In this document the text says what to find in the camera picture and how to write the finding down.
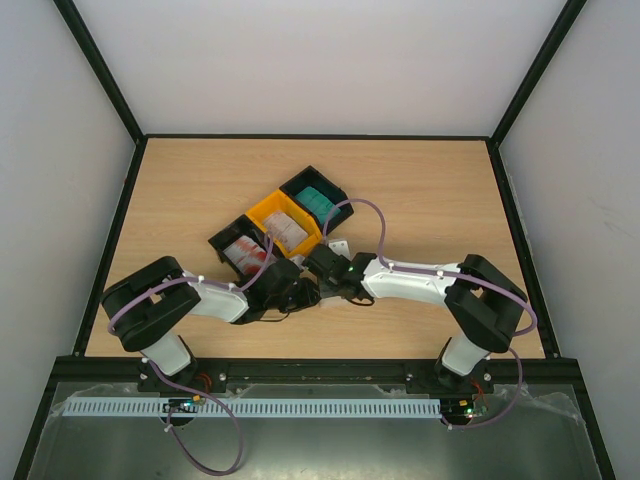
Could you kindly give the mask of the black bin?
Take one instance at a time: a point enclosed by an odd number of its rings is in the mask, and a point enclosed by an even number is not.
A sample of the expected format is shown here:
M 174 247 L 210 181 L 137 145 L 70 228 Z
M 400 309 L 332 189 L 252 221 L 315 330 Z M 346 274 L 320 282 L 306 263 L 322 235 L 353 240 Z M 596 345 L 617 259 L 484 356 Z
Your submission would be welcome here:
M 275 240 L 246 215 L 241 215 L 208 239 L 219 260 L 238 275 L 239 284 L 249 282 L 267 262 L 263 276 L 278 272 L 294 274 L 299 268 L 286 259 Z
M 309 213 L 320 230 L 327 226 L 327 233 L 331 233 L 354 213 L 353 207 L 346 203 L 329 215 L 334 206 L 347 199 L 347 195 L 313 166 L 307 166 L 287 180 L 280 190 Z

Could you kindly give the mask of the yellow bin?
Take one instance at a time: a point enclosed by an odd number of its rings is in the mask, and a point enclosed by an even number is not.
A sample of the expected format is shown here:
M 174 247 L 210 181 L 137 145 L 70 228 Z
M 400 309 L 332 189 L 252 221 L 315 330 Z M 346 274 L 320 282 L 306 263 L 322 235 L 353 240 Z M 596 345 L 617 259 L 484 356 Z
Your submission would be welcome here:
M 307 256 L 321 241 L 314 218 L 281 190 L 276 190 L 246 211 L 247 217 L 267 232 L 286 257 Z

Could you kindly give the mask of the beige card holder wallet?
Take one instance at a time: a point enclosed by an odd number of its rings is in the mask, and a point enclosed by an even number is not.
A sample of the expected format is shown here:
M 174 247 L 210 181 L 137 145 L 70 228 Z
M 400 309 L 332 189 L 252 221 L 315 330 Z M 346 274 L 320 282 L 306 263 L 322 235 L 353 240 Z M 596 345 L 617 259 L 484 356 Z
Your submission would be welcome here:
M 319 301 L 318 306 L 320 308 L 335 308 L 335 307 L 345 306 L 348 304 L 349 302 L 340 296 L 330 296 L 330 297 L 323 297 Z

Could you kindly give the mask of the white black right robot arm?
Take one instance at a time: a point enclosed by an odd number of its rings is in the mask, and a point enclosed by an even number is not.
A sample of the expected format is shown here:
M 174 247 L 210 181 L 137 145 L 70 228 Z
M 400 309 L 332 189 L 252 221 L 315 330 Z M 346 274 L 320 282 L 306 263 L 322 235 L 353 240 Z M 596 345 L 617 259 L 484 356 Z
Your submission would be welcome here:
M 445 307 L 460 328 L 443 347 L 434 379 L 455 392 L 491 353 L 505 353 L 528 306 L 523 290 L 486 258 L 469 254 L 459 263 L 427 265 L 388 260 L 374 253 L 349 259 L 320 246 L 308 270 L 347 301 L 395 298 Z

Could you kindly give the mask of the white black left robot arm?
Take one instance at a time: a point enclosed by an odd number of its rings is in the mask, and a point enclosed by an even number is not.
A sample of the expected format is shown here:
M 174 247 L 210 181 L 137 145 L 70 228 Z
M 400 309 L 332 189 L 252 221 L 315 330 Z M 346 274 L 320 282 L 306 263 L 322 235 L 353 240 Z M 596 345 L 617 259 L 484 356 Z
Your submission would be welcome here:
M 238 283 L 196 276 L 171 256 L 162 257 L 110 286 L 101 297 L 109 323 L 127 352 L 139 352 L 166 376 L 194 363 L 184 340 L 173 331 L 188 315 L 244 325 L 276 310 L 287 316 L 317 305 L 317 283 L 288 259 L 269 261 Z

